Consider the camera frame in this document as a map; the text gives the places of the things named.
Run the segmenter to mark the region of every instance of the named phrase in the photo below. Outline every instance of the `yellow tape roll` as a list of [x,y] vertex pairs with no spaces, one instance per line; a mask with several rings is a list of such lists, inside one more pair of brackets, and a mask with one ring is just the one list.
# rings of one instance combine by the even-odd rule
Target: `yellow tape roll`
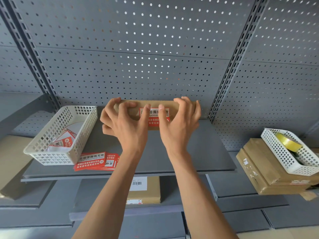
[[291,138],[282,133],[278,132],[276,137],[279,139],[279,141],[281,141],[285,148],[289,149],[290,151],[297,152],[297,150],[302,147],[301,144],[293,141]]

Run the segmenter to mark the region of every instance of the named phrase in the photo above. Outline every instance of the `stack of stickers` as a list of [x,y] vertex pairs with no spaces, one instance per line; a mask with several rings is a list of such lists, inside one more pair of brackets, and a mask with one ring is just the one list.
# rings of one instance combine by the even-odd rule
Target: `stack of stickers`
[[76,122],[63,128],[62,134],[49,145],[48,152],[69,152],[84,122]]
[[106,170],[113,171],[119,161],[118,154],[107,152],[102,153],[82,153],[74,171],[79,170]]

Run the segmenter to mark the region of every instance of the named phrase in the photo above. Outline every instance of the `beige floor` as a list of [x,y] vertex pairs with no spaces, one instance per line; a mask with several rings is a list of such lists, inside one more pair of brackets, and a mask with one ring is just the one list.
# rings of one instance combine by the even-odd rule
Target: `beige floor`
[[253,231],[237,235],[240,239],[318,239],[319,226]]

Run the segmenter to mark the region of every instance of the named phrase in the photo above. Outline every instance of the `hand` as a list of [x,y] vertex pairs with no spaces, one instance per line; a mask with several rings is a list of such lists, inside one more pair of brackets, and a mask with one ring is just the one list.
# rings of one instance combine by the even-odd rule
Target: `hand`
[[114,110],[114,105],[121,98],[113,98],[101,113],[102,130],[104,134],[116,136],[122,146],[123,152],[138,153],[142,155],[147,142],[148,117],[150,104],[146,104],[140,120],[131,119],[127,113],[130,107],[136,107],[135,102],[123,102],[119,105],[119,112]]
[[183,155],[187,152],[189,138],[198,128],[198,120],[201,117],[199,101],[196,101],[195,111],[193,103],[186,96],[175,98],[174,101],[179,104],[179,108],[171,123],[166,120],[164,106],[159,105],[159,131],[169,156]]

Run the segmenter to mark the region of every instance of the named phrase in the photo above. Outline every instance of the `plastic basket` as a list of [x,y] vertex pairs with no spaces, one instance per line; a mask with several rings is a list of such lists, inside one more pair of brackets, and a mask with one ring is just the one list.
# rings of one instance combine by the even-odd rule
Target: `plastic basket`
[[[23,150],[43,165],[72,165],[78,162],[87,139],[98,118],[96,106],[62,107],[38,135]],[[48,152],[48,146],[62,133],[66,126],[84,123],[68,152]]]
[[[289,150],[285,148],[285,146],[279,141],[279,139],[276,137],[276,134],[278,132],[288,136],[290,139],[302,145],[302,147],[297,151],[297,154],[300,156],[300,162],[305,165],[301,165],[300,163],[298,163],[298,161],[292,156]],[[263,133],[261,134],[261,138],[274,153],[287,173],[310,176],[319,172],[319,158],[317,157],[317,155],[312,152],[310,148],[308,148],[292,132],[281,129],[265,128]]]

